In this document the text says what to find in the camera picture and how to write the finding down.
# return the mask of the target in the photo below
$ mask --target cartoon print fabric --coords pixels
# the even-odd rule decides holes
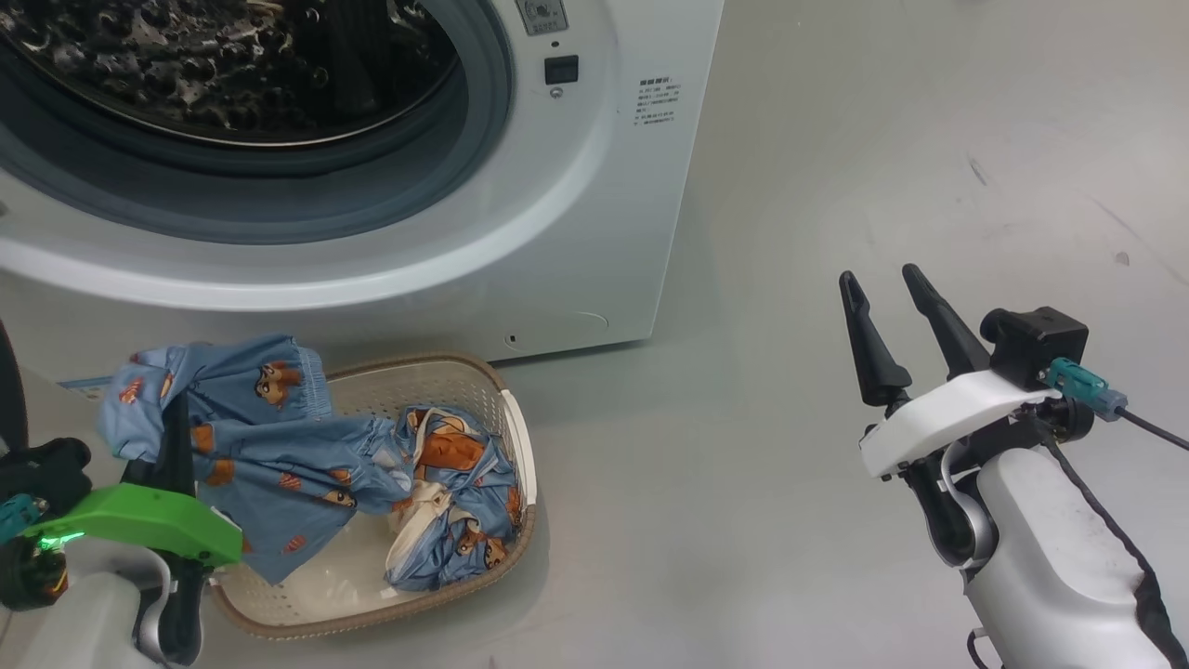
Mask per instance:
[[[499,437],[457,409],[411,406],[396,425],[416,463],[413,497],[389,517],[396,542],[385,579],[436,591],[499,566],[521,524],[521,496]]]
[[[332,417],[322,364],[292,339],[170,347],[113,378],[99,433],[125,460],[155,462],[162,412],[187,393],[197,497],[244,531],[244,562],[278,583],[356,511],[388,515],[413,492],[413,442],[395,423]]]

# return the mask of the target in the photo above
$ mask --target teal connector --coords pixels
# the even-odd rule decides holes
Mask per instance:
[[[1040,381],[1046,386],[1087,405],[1099,418],[1108,423],[1119,421],[1120,416],[1116,412],[1127,408],[1127,396],[1112,391],[1106,379],[1069,359],[1052,361],[1049,371],[1040,375]]]

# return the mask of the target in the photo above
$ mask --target laundry basket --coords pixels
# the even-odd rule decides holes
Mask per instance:
[[[392,591],[384,562],[395,536],[382,516],[357,513],[339,535],[283,582],[270,586],[246,564],[220,574],[214,600],[244,631],[270,639],[344,632],[407,618],[490,586],[528,549],[536,524],[533,449],[516,398],[486,364],[457,354],[400,359],[331,377],[340,415],[396,419],[414,404],[455,406],[502,437],[521,490],[522,525],[508,558],[486,574],[432,593]]]

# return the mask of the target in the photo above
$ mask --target black cable sleeve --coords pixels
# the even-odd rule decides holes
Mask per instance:
[[[1102,518],[1107,525],[1107,530],[1111,530],[1111,534],[1122,542],[1124,549],[1139,563],[1139,569],[1144,573],[1144,579],[1135,588],[1135,621],[1139,623],[1139,629],[1152,642],[1152,645],[1164,654],[1172,669],[1189,669],[1189,657],[1185,656],[1184,648],[1176,635],[1172,633],[1172,624],[1169,621],[1169,612],[1164,607],[1164,600],[1160,598],[1160,585],[1156,580],[1156,572],[1152,569],[1152,566],[1144,557],[1144,554],[1139,551],[1134,542],[1131,541],[1131,537],[1115,523],[1115,519],[1102,506],[1102,503],[1094,497],[1089,486],[1077,475],[1074,466],[1065,459],[1065,454],[1061,453],[1061,448],[1057,446],[1057,441],[1048,427],[1036,417],[1032,417],[1032,424],[1036,427],[1040,443],[1057,460],[1065,476],[1081,491],[1086,504],[1090,505],[1090,509]]]
[[[1116,409],[1115,414],[1119,415],[1119,418],[1122,418],[1124,421],[1131,422],[1133,425],[1135,425],[1138,428],[1141,428],[1141,429],[1151,433],[1152,435],[1156,435],[1157,437],[1164,440],[1165,442],[1168,442],[1170,444],[1176,444],[1176,446],[1181,447],[1182,449],[1189,452],[1189,442],[1187,442],[1185,440],[1182,440],[1181,437],[1177,437],[1172,433],[1169,433],[1168,430],[1165,430],[1163,428],[1152,425],[1151,423],[1144,421],[1143,418],[1135,416],[1134,414],[1132,414],[1132,412],[1130,412],[1130,411],[1127,411],[1125,409],[1121,409],[1121,408]]]
[[[971,631],[970,636],[967,637],[967,650],[970,652],[970,659],[977,669],[990,669],[983,664],[982,658],[979,657],[979,649],[974,648],[974,631]]]

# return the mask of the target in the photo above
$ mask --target basket rim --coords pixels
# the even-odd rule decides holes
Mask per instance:
[[[460,353],[453,352],[432,352],[426,354],[419,354],[413,356],[394,356],[388,359],[379,359],[361,366],[344,370],[341,372],[335,372],[333,374],[327,374],[327,381],[338,381],[341,379],[348,379],[352,377],[360,377],[365,374],[371,374],[375,372],[384,372],[395,367],[404,367],[409,365],[417,365],[423,362],[454,362],[465,365],[476,370],[486,377],[496,387],[496,390],[502,396],[511,396],[508,387],[504,385],[503,379],[499,374],[486,362]],[[518,406],[515,402],[512,403],[515,412],[520,412]],[[524,444],[531,454],[531,446]],[[524,520],[521,525],[520,535],[516,538],[516,547],[508,555],[502,564],[495,569],[487,572],[486,574],[472,579],[470,581],[464,581],[459,583],[452,583],[445,588],[428,594],[426,597],[415,599],[413,601],[405,601],[400,604],[394,604],[384,608],[377,608],[375,611],[369,611],[366,613],[357,613],[354,616],[347,616],[344,618],[333,618],[331,620],[322,620],[319,623],[302,623],[298,625],[265,625],[257,623],[256,620],[249,618],[241,613],[235,605],[232,604],[231,598],[224,591],[222,585],[218,582],[212,583],[212,597],[215,601],[215,606],[222,611],[232,623],[239,629],[244,630],[249,635],[254,637],[260,637],[271,640],[294,640],[312,637],[321,637],[326,635],[334,635],[339,632],[346,632],[350,630],[358,630],[361,627],[369,627],[372,625],[378,625],[380,623],[389,623],[392,620],[398,620],[401,618],[408,618],[414,614],[421,613],[423,611],[435,608],[438,606],[448,604],[477,591],[480,591],[496,581],[503,579],[511,568],[520,562],[520,558],[528,550],[531,543],[533,532],[536,528],[536,504],[526,506]]]

